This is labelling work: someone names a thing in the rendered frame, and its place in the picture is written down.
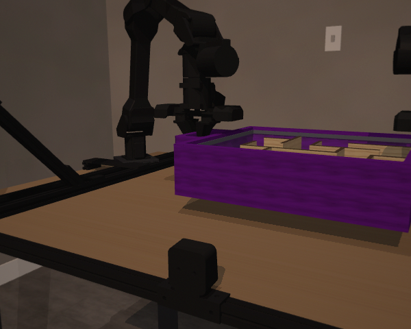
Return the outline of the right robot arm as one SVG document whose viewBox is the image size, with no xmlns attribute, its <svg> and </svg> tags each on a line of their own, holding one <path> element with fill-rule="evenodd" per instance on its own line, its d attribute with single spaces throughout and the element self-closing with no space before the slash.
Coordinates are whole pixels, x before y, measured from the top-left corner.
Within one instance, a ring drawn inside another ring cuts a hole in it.
<svg viewBox="0 0 411 329">
<path fill-rule="evenodd" d="M 411 74 L 411 26 L 399 28 L 396 49 L 393 55 L 393 74 Z"/>
</svg>

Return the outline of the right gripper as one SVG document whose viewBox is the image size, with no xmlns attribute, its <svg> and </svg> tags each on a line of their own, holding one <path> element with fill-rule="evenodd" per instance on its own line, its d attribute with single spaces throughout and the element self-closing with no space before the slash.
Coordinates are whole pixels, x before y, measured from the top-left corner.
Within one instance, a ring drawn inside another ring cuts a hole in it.
<svg viewBox="0 0 411 329">
<path fill-rule="evenodd" d="M 395 115 L 393 131 L 411 132 L 411 111 L 402 110 Z"/>
</svg>

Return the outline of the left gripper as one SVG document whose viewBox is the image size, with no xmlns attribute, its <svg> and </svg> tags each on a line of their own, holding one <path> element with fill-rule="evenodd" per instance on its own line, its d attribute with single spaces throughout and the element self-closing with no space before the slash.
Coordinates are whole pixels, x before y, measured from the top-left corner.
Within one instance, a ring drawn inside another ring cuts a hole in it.
<svg viewBox="0 0 411 329">
<path fill-rule="evenodd" d="M 211 88 L 214 88 L 214 82 L 211 82 L 211 77 L 184 77 L 179 87 L 183 88 L 184 103 L 158 104 L 154 109 L 154 118 L 175 116 L 173 122 L 178 125 L 182 134 L 197 132 L 198 137 L 208 136 L 212 128 L 221 121 L 243 119 L 241 106 L 212 107 Z M 174 115 L 168 115 L 168 112 Z M 201 117 L 201 121 L 194 117 Z"/>
</svg>

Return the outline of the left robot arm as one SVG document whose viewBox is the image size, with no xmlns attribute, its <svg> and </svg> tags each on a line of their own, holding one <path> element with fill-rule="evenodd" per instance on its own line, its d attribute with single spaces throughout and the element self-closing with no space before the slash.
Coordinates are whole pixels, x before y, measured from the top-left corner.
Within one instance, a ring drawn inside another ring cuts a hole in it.
<svg viewBox="0 0 411 329">
<path fill-rule="evenodd" d="M 230 77 L 238 69 L 239 58 L 211 14 L 191 10 L 178 0 L 130 0 L 123 18 L 131 39 L 129 98 L 116 132 L 125 138 L 122 158 L 148 159 L 151 157 L 146 155 L 145 136 L 153 135 L 155 121 L 154 108 L 148 101 L 150 45 L 159 22 L 170 22 L 184 42 L 177 53 L 182 56 L 183 77 Z"/>
</svg>

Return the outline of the purple wooden maze board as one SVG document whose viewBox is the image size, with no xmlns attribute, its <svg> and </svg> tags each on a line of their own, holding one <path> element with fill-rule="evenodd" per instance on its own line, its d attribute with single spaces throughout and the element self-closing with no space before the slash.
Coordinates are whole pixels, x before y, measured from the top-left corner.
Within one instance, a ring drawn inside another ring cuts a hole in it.
<svg viewBox="0 0 411 329">
<path fill-rule="evenodd" d="M 175 195 L 407 232 L 411 134 L 249 126 L 175 136 Z"/>
</svg>

